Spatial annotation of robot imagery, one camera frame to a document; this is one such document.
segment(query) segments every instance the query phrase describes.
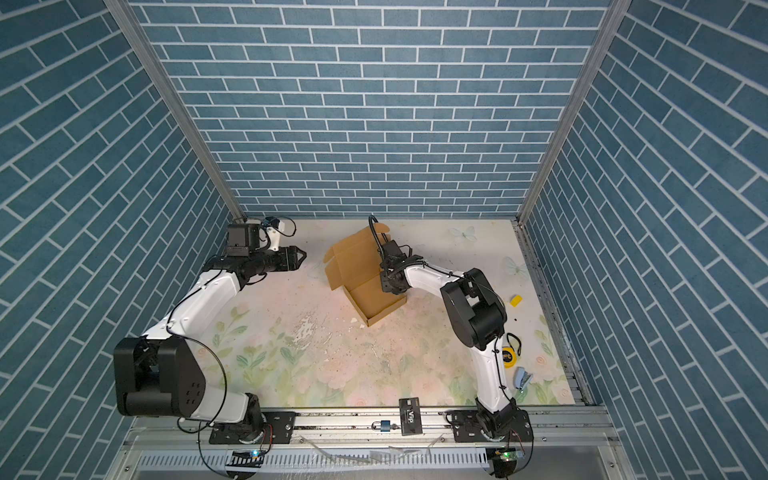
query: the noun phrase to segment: box flap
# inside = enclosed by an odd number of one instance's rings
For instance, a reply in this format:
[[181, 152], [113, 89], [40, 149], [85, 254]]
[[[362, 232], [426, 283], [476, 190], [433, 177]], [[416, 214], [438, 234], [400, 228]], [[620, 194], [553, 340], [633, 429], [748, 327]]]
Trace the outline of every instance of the box flap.
[[[383, 223], [375, 223], [374, 227], [377, 233], [389, 231], [389, 227]], [[326, 252], [323, 262], [328, 263], [326, 277], [331, 290], [342, 285], [348, 290], [354, 290], [372, 276], [378, 279], [381, 271], [381, 257], [368, 227], [334, 243]]]

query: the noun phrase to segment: ventilation grille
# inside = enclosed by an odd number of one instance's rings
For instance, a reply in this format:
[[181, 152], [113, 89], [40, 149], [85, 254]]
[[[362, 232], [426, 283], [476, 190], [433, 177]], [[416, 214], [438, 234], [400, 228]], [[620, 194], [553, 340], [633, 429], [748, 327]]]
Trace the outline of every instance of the ventilation grille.
[[[484, 468], [488, 467], [485, 449], [475, 447], [449, 447], [426, 449], [403, 455], [386, 449], [329, 449], [333, 455], [328, 458], [312, 449], [290, 449], [281, 452], [273, 450], [264, 457], [260, 468], [242, 468], [243, 471], [264, 473], [282, 472], [338, 472], [361, 469], [441, 469], [441, 468]], [[206, 461], [215, 469], [223, 469], [232, 461], [232, 451], [207, 453]], [[145, 471], [194, 471], [204, 470], [205, 465], [194, 450], [145, 452], [139, 467]]]

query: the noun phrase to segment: metal frame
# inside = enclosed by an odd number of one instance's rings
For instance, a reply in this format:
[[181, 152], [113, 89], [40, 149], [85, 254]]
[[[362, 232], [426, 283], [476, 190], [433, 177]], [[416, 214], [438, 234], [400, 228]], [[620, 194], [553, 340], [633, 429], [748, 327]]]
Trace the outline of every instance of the metal frame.
[[605, 59], [608, 47], [611, 46], [611, 42], [616, 36], [616, 32], [621, 21], [624, 19], [624, 14], [627, 13], [630, 3], [631, 0], [613, 0], [611, 6], [605, 12], [603, 21], [600, 23], [598, 35], [595, 37], [594, 45], [592, 45], [587, 58], [584, 60], [584, 66], [581, 68], [581, 73], [578, 80], [576, 80], [574, 90], [568, 98], [565, 109], [563, 109], [558, 129], [552, 134], [552, 139], [549, 141], [547, 150], [541, 158], [541, 163], [531, 182], [528, 195], [523, 200], [520, 213], [518, 214], [518, 222], [525, 224], [528, 217], [531, 216], [536, 200], [538, 200], [538, 196], [541, 194], [541, 189], [544, 188], [549, 172], [552, 171], [554, 163], [558, 160], [558, 155], [563, 149], [565, 138], [571, 132], [571, 127], [573, 127], [574, 121], [576, 121], [576, 115], [581, 109], [587, 93], [589, 93], [589, 87], [592, 86], [592, 81], [598, 76], [600, 65], [602, 65]]
[[584, 370], [579, 366], [576, 352], [571, 345], [571, 341], [568, 339], [568, 334], [565, 331], [565, 326], [563, 325], [558, 309], [554, 303], [554, 297], [549, 288], [549, 283], [544, 275], [544, 271], [541, 269], [541, 263], [538, 261], [536, 252], [533, 249], [533, 243], [528, 235], [528, 231], [519, 223], [513, 222], [513, 227], [515, 228], [518, 243], [520, 244], [520, 250], [523, 252], [525, 265], [528, 267], [528, 272], [531, 274], [531, 280], [536, 289], [536, 294], [538, 295], [538, 300], [541, 304], [541, 310], [544, 312], [544, 318], [547, 320], [552, 342], [558, 351], [560, 361], [563, 363], [565, 375], [572, 374], [575, 377], [584, 403], [593, 405], [595, 398], [594, 394], [589, 388], [587, 378], [584, 375]]
[[[455, 468], [477, 466], [477, 458], [467, 452], [482, 454], [482, 449], [497, 446], [498, 443], [480, 441], [457, 444], [453, 441], [451, 426], [445, 420], [446, 410], [470, 409], [470, 407], [422, 407], [421, 435], [402, 436], [398, 432], [381, 433], [371, 430], [374, 421], [390, 420], [399, 422], [399, 409], [382, 408], [332, 408], [292, 409], [296, 412], [293, 438], [288, 445], [273, 445], [273, 455], [281, 458], [290, 455], [307, 455], [320, 458], [326, 455], [357, 457], [352, 462], [326, 462], [319, 465], [319, 471], [340, 469], [388, 468], [397, 458], [404, 458], [409, 452], [414, 457], [406, 460], [410, 468], [441, 468], [429, 459], [430, 455], [456, 455]], [[603, 406], [526, 406], [536, 438], [537, 449], [549, 446], [590, 446], [597, 447], [602, 457], [608, 478], [611, 480], [631, 479], [631, 472], [625, 468], [618, 435], [611, 418]], [[175, 419], [137, 419], [119, 451], [117, 459], [107, 474], [108, 480], [130, 480], [141, 471], [168, 471], [184, 469], [203, 471], [196, 446], [197, 438], [177, 430]], [[233, 451], [232, 445], [206, 445], [204, 454], [214, 468], [225, 463]], [[371, 462], [372, 452], [386, 456], [384, 462]], [[153, 456], [148, 461], [143, 458]], [[274, 462], [270, 472], [291, 472], [296, 469], [290, 462]]]
[[211, 181], [213, 181], [216, 190], [230, 209], [232, 216], [235, 219], [244, 218], [245, 213], [243, 209], [240, 208], [240, 204], [224, 179], [208, 145], [205, 143], [203, 136], [184, 106], [181, 96], [170, 81], [170, 77], [168, 77], [165, 67], [163, 67], [160, 58], [157, 56], [157, 52], [152, 47], [149, 37], [147, 37], [146, 32], [139, 25], [138, 18], [133, 9], [127, 0], [104, 0], [104, 3], [120, 27], [120, 30], [122, 30], [123, 35], [125, 35], [126, 40], [128, 40], [128, 44], [134, 49], [134, 53], [141, 62], [141, 65], [163, 98], [170, 114], [176, 119], [181, 132], [189, 141], [192, 150], [197, 154], [197, 159], [203, 165]]

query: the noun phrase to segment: black cable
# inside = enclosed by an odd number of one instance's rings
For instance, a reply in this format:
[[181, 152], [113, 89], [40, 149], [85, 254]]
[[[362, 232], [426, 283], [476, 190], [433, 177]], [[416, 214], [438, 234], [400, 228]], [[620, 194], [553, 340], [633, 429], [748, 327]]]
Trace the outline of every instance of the black cable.
[[185, 430], [185, 429], [183, 429], [183, 428], [181, 427], [181, 424], [180, 424], [180, 420], [179, 420], [179, 419], [177, 419], [177, 421], [176, 421], [176, 427], [178, 427], [178, 428], [179, 428], [179, 430], [181, 430], [181, 431], [182, 431], [182, 432], [184, 432], [184, 433], [189, 433], [189, 434], [194, 434], [194, 433], [197, 433], [197, 434], [199, 435], [199, 434], [200, 434], [200, 432], [202, 432], [203, 430], [205, 430], [206, 428], [208, 428], [208, 427], [210, 426], [210, 424], [211, 424], [211, 423], [213, 423], [213, 422], [214, 422], [214, 420], [215, 420], [215, 419], [216, 419], [216, 418], [219, 416], [219, 414], [221, 413], [221, 410], [224, 408], [224, 403], [227, 401], [227, 371], [224, 369], [224, 365], [223, 365], [223, 363], [221, 362], [221, 360], [219, 359], [219, 357], [216, 355], [216, 353], [215, 353], [215, 352], [214, 352], [212, 349], [210, 349], [210, 348], [208, 347], [208, 345], [206, 345], [205, 343], [202, 343], [200, 340], [195, 340], [195, 339], [193, 339], [193, 338], [190, 338], [190, 337], [188, 337], [188, 336], [184, 336], [184, 335], [180, 335], [180, 334], [178, 334], [178, 333], [173, 333], [173, 332], [171, 332], [171, 331], [170, 331], [170, 321], [171, 321], [171, 319], [173, 319], [173, 318], [174, 318], [174, 313], [176, 312], [176, 309], [177, 309], [177, 308], [179, 308], [179, 305], [181, 305], [182, 303], [184, 303], [184, 301], [185, 301], [185, 300], [189, 299], [190, 297], [192, 297], [192, 296], [193, 296], [193, 295], [195, 295], [196, 293], [200, 292], [200, 291], [201, 291], [201, 290], [202, 290], [202, 289], [203, 289], [205, 286], [207, 286], [209, 283], [211, 283], [211, 282], [213, 282], [215, 279], [217, 279], [217, 278], [219, 277], [219, 275], [221, 275], [221, 273], [222, 273], [223, 271], [224, 271], [224, 270], [219, 270], [219, 273], [217, 273], [217, 274], [216, 274], [216, 276], [214, 276], [213, 278], [209, 279], [209, 280], [208, 280], [206, 283], [204, 283], [204, 284], [203, 284], [203, 286], [200, 286], [200, 287], [198, 287], [198, 288], [197, 288], [195, 291], [193, 291], [192, 293], [188, 293], [188, 294], [187, 294], [187, 295], [186, 295], [186, 296], [185, 296], [183, 299], [181, 299], [181, 301], [180, 301], [179, 303], [177, 303], [177, 304], [174, 306], [174, 308], [173, 308], [173, 309], [170, 311], [170, 313], [168, 314], [168, 321], [167, 321], [167, 322], [166, 322], [166, 324], [165, 324], [165, 331], [166, 331], [166, 333], [168, 333], [169, 335], [172, 335], [172, 336], [179, 336], [179, 337], [181, 337], [181, 338], [183, 338], [183, 339], [185, 339], [185, 340], [190, 340], [191, 342], [195, 342], [196, 344], [198, 344], [198, 345], [202, 346], [203, 348], [205, 348], [206, 350], [208, 350], [208, 352], [210, 352], [210, 354], [211, 354], [211, 355], [213, 355], [213, 356], [214, 356], [214, 358], [215, 358], [215, 360], [218, 362], [218, 364], [219, 364], [219, 368], [221, 369], [221, 375], [222, 375], [222, 376], [223, 376], [223, 378], [224, 378], [224, 395], [223, 395], [223, 398], [221, 399], [221, 405], [219, 405], [219, 409], [216, 411], [216, 415], [214, 415], [214, 417], [213, 417], [213, 418], [210, 420], [210, 422], [206, 422], [206, 425], [205, 425], [204, 427], [201, 427], [201, 428], [199, 428], [198, 430]]
[[[455, 275], [453, 272], [444, 272], [444, 271], [442, 271], [442, 270], [440, 270], [440, 269], [437, 269], [437, 268], [433, 267], [432, 265], [428, 264], [427, 262], [424, 262], [422, 265], [424, 265], [424, 266], [428, 266], [429, 268], [433, 269], [435, 272], [440, 272], [440, 273], [442, 273], [443, 275], [448, 275], [448, 276], [455, 276], [456, 278], [463, 278], [462, 276], [459, 276], [459, 275]], [[492, 288], [488, 288], [488, 287], [486, 287], [485, 285], [483, 285], [482, 283], [477, 283], [477, 282], [475, 282], [475, 285], [479, 286], [480, 288], [484, 288], [484, 289], [486, 289], [487, 291], [489, 291], [489, 292], [493, 293], [494, 295], [496, 295], [496, 298], [498, 298], [498, 301], [499, 301], [499, 302], [501, 302], [501, 303], [502, 303], [502, 305], [504, 305], [504, 300], [502, 300], [502, 298], [501, 298], [501, 297], [498, 295], [498, 293], [496, 293], [495, 291], [493, 291], [493, 289], [492, 289]]]
[[397, 247], [398, 248], [408, 247], [408, 256], [410, 257], [411, 255], [413, 255], [413, 249], [407, 243], [404, 243], [403, 245], [398, 245]]
[[379, 221], [373, 215], [368, 216], [368, 227], [370, 227], [371, 233], [373, 233], [373, 239], [376, 240], [376, 245], [379, 247], [379, 255], [381, 255], [382, 260], [384, 260], [384, 249], [382, 248], [381, 242], [379, 242], [379, 236], [376, 235], [376, 228], [373, 226], [374, 223], [378, 222]]
[[509, 341], [509, 337], [512, 337], [513, 339], [518, 341], [518, 356], [521, 355], [521, 352], [523, 350], [523, 342], [520, 340], [520, 337], [515, 335], [514, 333], [507, 333], [507, 343], [509, 343], [509, 347], [512, 348], [512, 342]]
[[498, 375], [498, 384], [499, 388], [502, 390], [502, 393], [504, 394], [504, 397], [511, 402], [512, 399], [509, 398], [509, 395], [507, 395], [507, 386], [502, 382], [502, 369], [498, 366], [498, 353], [501, 351], [498, 349], [498, 339], [500, 337], [496, 337], [496, 341], [493, 342], [493, 353], [494, 353], [494, 359], [496, 360], [496, 374]]
[[453, 421], [453, 413], [452, 413], [452, 412], [446, 412], [446, 413], [444, 414], [443, 418], [445, 418], [445, 421], [446, 421], [446, 422], [447, 422], [447, 423], [448, 423], [448, 424], [449, 424], [451, 427], [461, 426], [461, 423], [456, 423], [456, 422], [454, 422], [454, 421]]
[[259, 279], [258, 279], [258, 280], [256, 280], [255, 282], [249, 282], [249, 283], [246, 283], [245, 285], [256, 285], [256, 284], [257, 284], [257, 283], [259, 283], [259, 282], [263, 282], [263, 281], [264, 281], [264, 279], [266, 278], [266, 273], [260, 273], [260, 275], [261, 275], [261, 278], [259, 278]]
[[293, 221], [293, 218], [291, 218], [291, 217], [283, 217], [283, 216], [275, 217], [275, 218], [284, 218], [286, 220], [290, 220], [290, 222], [293, 223], [293, 233], [292, 234], [286, 235], [286, 234], [284, 234], [283, 232], [281, 232], [280, 230], [278, 230], [276, 228], [275, 230], [277, 230], [277, 233], [279, 233], [283, 237], [293, 237], [294, 235], [296, 235], [296, 222]]
[[208, 469], [211, 470], [216, 475], [219, 475], [219, 476], [222, 476], [224, 478], [228, 478], [229, 480], [232, 480], [232, 478], [229, 475], [221, 473], [221, 472], [217, 472], [216, 470], [211, 468], [210, 465], [208, 465], [208, 462], [205, 461], [205, 457], [203, 456], [203, 447], [201, 446], [201, 442], [200, 442], [200, 432], [202, 432], [204, 429], [205, 429], [205, 427], [203, 427], [202, 429], [197, 429], [197, 451], [200, 453], [200, 460], [203, 461], [203, 465], [207, 466]]
[[261, 243], [261, 234], [260, 234], [261, 231], [264, 232], [264, 236], [266, 237], [266, 240], [264, 240], [266, 241], [266, 245], [263, 247], [259, 247], [255, 250], [256, 252], [263, 252], [264, 250], [267, 250], [272, 246], [272, 239], [270, 238], [270, 233], [266, 231], [266, 228], [263, 223], [258, 223], [256, 225], [256, 230], [257, 230], [257, 235], [259, 236], [259, 243]]

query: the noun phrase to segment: mounting plate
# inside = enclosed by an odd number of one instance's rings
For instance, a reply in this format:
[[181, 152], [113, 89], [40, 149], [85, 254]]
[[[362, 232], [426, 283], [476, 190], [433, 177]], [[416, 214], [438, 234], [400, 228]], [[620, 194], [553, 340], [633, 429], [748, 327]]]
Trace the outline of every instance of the mounting plate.
[[[272, 425], [272, 443], [290, 443], [293, 434], [293, 423], [296, 420], [294, 412], [262, 412], [266, 423]], [[240, 443], [240, 439], [250, 433], [248, 425], [239, 423], [217, 423], [210, 431], [208, 442], [211, 445], [248, 445]]]
[[[473, 410], [451, 410], [451, 424], [453, 431], [453, 440], [456, 443], [474, 443], [474, 442], [488, 442], [487, 438], [477, 420], [477, 412]], [[528, 443], [533, 441], [533, 431], [531, 430], [531, 421], [528, 418], [528, 412], [525, 410], [518, 410], [515, 419], [510, 425], [511, 429], [514, 429], [518, 435], [520, 435], [520, 441]], [[512, 438], [509, 438], [508, 433], [499, 442], [506, 442], [511, 440], [512, 442], [518, 440], [517, 436], [512, 434]]]

